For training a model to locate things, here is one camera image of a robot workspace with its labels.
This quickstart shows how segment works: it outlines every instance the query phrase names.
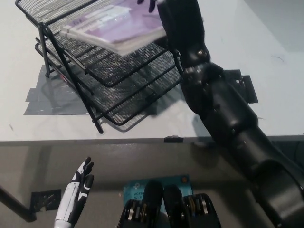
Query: book cover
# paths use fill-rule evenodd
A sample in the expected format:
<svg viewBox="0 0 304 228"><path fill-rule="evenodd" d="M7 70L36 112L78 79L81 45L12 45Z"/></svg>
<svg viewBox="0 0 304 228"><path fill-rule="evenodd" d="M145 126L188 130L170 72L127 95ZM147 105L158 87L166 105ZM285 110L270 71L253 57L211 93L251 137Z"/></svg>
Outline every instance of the book cover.
<svg viewBox="0 0 304 228"><path fill-rule="evenodd" d="M164 36L157 9L149 13L149 1L116 0L110 5L86 13L62 27L65 33L79 38L120 43L132 38L159 32Z"/></svg>

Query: robot fingers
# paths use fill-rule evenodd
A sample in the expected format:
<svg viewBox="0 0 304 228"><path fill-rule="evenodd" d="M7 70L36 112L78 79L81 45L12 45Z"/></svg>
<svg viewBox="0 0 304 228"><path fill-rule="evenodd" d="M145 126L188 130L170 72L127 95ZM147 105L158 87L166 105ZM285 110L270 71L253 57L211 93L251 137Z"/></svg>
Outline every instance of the robot fingers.
<svg viewBox="0 0 304 228"><path fill-rule="evenodd" d="M76 173L74 174L71 183L72 182L79 182L83 183L84 179L86 178L86 175L90 174L92 171L92 167L94 166L94 162L91 162L91 158L87 157L85 161L79 166Z"/></svg>
<svg viewBox="0 0 304 228"><path fill-rule="evenodd" d="M85 207L87 197L89 195L90 189L93 185L94 176L86 176L85 183L79 189L78 199L74 203L74 208L68 218L68 222L73 226L78 222L78 219L82 213L83 208Z"/></svg>
<svg viewBox="0 0 304 228"><path fill-rule="evenodd" d="M150 0L149 13L152 13L153 10L155 9L156 1L157 0ZM137 0L137 4L142 4L143 2L144 0Z"/></svg>

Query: gray floor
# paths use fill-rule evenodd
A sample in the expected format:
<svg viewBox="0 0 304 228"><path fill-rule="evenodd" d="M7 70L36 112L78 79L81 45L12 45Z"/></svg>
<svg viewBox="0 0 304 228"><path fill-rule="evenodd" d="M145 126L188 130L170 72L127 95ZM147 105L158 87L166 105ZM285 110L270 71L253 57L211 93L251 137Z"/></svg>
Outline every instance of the gray floor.
<svg viewBox="0 0 304 228"><path fill-rule="evenodd" d="M273 228L226 151L187 144L0 147L0 185L29 206L30 193L64 190L86 156L95 183L76 228L115 228L129 180L188 173L195 193L211 197L223 228ZM26 223L0 204L1 228L52 228L56 211Z"/></svg>

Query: white table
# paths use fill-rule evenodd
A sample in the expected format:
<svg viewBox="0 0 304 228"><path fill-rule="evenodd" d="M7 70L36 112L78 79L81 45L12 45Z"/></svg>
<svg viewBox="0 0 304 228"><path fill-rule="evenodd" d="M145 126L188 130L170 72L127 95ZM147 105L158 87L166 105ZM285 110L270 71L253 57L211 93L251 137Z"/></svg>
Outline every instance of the white table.
<svg viewBox="0 0 304 228"><path fill-rule="evenodd" d="M302 0L199 0L212 61L250 75L258 104L251 108L272 140L304 140L304 2ZM127 132L109 124L100 135L90 116L23 115L29 89L43 65L34 50L37 29L13 0L0 3L0 144L155 143L177 135L185 143L209 141L179 89L175 102Z"/></svg>

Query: mesh tray shelf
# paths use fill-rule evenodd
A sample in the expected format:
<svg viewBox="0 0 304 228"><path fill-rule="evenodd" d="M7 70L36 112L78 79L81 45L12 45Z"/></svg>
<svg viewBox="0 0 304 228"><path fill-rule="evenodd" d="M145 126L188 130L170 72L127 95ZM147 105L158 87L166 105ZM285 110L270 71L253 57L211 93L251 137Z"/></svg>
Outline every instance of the mesh tray shelf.
<svg viewBox="0 0 304 228"><path fill-rule="evenodd" d="M37 44L36 50L42 55L41 45ZM48 54L48 57L52 67L58 68L61 74L69 78L56 57L51 54ZM92 95L81 85L91 106L116 125L125 124L181 81L170 52L161 55L111 88L101 85L90 75L84 74L73 62L69 65L77 78L94 93Z"/></svg>
<svg viewBox="0 0 304 228"><path fill-rule="evenodd" d="M82 66L86 73L106 87L117 85L147 63L167 52L155 43L151 43L122 57L104 48L61 35L57 35L56 39L75 57L76 64ZM49 40L46 41L46 45L51 51L56 52Z"/></svg>
<svg viewBox="0 0 304 228"><path fill-rule="evenodd" d="M68 58L73 60L76 65L79 65L104 86L112 87L167 50L151 43L136 52L121 57L104 48L59 35L61 25L110 2L110 0L18 0L16 5L35 25L38 25L39 22L49 25ZM49 40L46 41L46 45L55 53Z"/></svg>

